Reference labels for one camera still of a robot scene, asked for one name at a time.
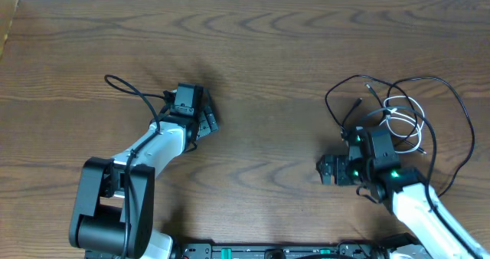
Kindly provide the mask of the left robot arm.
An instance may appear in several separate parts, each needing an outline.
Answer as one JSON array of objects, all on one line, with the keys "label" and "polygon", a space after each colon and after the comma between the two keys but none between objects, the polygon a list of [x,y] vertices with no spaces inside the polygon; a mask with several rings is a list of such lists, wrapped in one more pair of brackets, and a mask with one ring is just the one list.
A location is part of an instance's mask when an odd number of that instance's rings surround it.
[{"label": "left robot arm", "polygon": [[155,180],[218,125],[208,89],[179,84],[164,98],[140,139],[109,159],[92,157],[83,165],[68,239],[88,256],[169,255],[171,238],[153,229]]}]

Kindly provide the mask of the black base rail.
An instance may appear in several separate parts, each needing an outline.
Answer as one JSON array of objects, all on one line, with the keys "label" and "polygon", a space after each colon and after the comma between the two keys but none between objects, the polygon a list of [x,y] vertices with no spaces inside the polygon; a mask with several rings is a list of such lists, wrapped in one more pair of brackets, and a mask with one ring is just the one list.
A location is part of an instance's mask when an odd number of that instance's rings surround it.
[{"label": "black base rail", "polygon": [[170,259],[297,259],[297,258],[428,258],[426,250],[415,244],[386,248],[375,244],[343,241],[328,245],[232,245],[190,243],[176,246]]}]

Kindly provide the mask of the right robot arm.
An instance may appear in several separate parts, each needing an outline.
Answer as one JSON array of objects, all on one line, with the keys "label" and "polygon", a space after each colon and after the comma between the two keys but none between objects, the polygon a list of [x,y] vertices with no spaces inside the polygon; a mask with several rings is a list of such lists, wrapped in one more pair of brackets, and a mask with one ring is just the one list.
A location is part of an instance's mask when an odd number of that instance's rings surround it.
[{"label": "right robot arm", "polygon": [[324,185],[367,189],[405,224],[432,258],[488,258],[489,253],[449,213],[416,168],[403,168],[390,132],[357,127],[341,134],[348,152],[323,155],[316,168]]}]

